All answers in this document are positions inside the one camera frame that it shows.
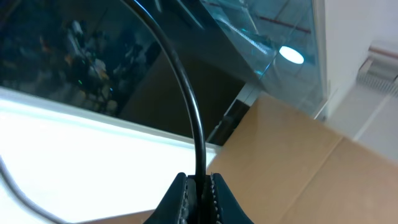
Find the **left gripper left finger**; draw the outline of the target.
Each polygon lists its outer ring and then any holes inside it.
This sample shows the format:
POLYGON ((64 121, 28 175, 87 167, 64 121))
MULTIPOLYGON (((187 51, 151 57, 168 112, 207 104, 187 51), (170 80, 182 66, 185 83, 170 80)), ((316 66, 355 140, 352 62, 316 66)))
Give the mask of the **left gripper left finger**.
POLYGON ((184 200, 187 176, 178 173, 164 197, 144 224, 177 224, 184 200))

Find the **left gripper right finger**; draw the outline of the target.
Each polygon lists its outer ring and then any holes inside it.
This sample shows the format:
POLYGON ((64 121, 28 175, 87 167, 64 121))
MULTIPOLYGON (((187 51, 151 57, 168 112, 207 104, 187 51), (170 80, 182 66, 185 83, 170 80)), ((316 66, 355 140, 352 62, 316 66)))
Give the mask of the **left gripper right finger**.
POLYGON ((211 193, 215 223, 253 224, 219 173, 211 174, 211 193))

